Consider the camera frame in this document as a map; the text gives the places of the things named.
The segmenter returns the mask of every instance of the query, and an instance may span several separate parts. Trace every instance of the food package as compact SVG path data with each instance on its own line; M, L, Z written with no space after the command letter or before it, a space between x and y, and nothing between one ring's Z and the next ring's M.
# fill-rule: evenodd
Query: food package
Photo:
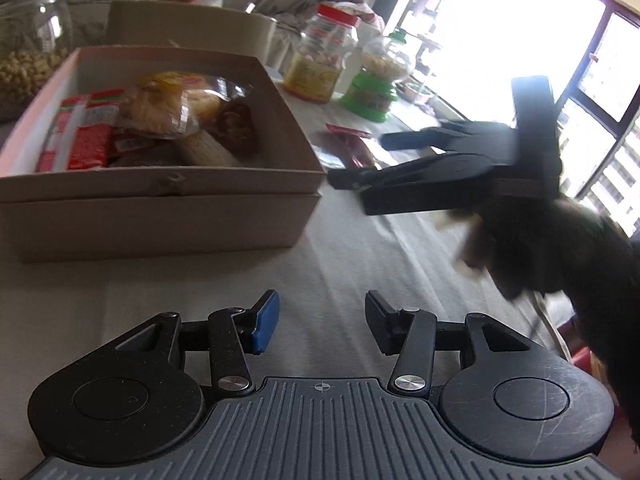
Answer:
M221 106L220 92L204 76L162 72L142 78L130 92L123 125L140 135L178 139L199 131Z
M109 165L115 160L123 156L133 155L134 153L146 152L155 146L168 144L170 141L166 139L153 139L151 137L141 137L131 132L116 128L111 135L109 149L107 152L107 160Z
M334 155L322 146L311 146L318 158L318 162L325 170L344 170L344 162L339 156Z
M371 134L353 128L326 124L329 134L335 136L342 145L341 159L348 168L388 168L398 162L380 146Z
M176 144L166 140L161 144L132 150L109 164L110 168L140 166L188 166L188 162L180 154Z
M240 166L259 151L248 89L219 77L162 72L141 79L122 107L129 134L171 139L194 166Z
M124 90L117 89L62 101L36 172L106 167L123 97Z

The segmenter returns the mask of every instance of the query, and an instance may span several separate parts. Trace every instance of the plastic jar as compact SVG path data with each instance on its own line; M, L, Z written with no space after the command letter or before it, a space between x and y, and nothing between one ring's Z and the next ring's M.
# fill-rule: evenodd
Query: plastic jar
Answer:
M398 100L395 83L407 78L415 67L405 34L399 29L388 38L379 36L364 46L362 70L340 99L342 106L369 121L386 121L391 103Z
M302 31L284 88L307 101L329 102L344 69L344 59L358 43L358 20L357 16L320 4L318 13Z
M20 117L71 49L65 0L0 0L0 122Z

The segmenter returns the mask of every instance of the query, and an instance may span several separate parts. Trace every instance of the table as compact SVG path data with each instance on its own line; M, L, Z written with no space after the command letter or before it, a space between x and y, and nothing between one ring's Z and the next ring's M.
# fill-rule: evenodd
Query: table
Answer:
M336 120L375 135L401 126L337 118L335 104L285 99L308 134ZM366 217L351 192L328 186L321 192L302 239L290 250L26 266L0 235L0 478L21 478L42 459L26 416L34 388L165 310L201 320L218 308L250 306L267 288L279 291L282 311L270 348L248 358L256 380L292 375L386 381L395 359L380 354L364 319L364 295L372 288L397 308L426 308L441 320L486 312L557 348L557 333L536 321L529 303L507 303L487 279L470 280L454 270L461 228L439 233L428 213ZM186 370L207 383L206 355L193 354ZM434 384L457 370L456 353L441 352Z

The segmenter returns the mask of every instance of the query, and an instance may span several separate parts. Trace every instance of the red snack package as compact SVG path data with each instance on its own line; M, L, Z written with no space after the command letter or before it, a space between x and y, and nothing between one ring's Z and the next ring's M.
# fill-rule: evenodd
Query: red snack package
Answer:
M345 166L355 168L382 168L398 162L372 138L371 134L353 128L326 123L327 131L334 135L346 152L341 159Z
M86 100L86 96L74 96L60 103L58 114L49 129L47 143L38 161L38 167L36 168L37 173L45 173L46 171L53 170L53 163L56 159L56 153L62 144L66 126L78 103L83 100Z
M118 89L63 101L36 171L104 168L123 96Z

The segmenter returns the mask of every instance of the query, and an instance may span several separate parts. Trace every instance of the metal screw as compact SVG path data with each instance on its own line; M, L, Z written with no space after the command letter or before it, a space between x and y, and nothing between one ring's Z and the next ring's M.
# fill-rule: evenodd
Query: metal screw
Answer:
M401 390L407 390L409 392L421 390L427 385L424 379L417 375L401 375L396 377L394 384Z
M228 392L241 392L249 387L249 381L239 375L228 375L218 381L218 386Z

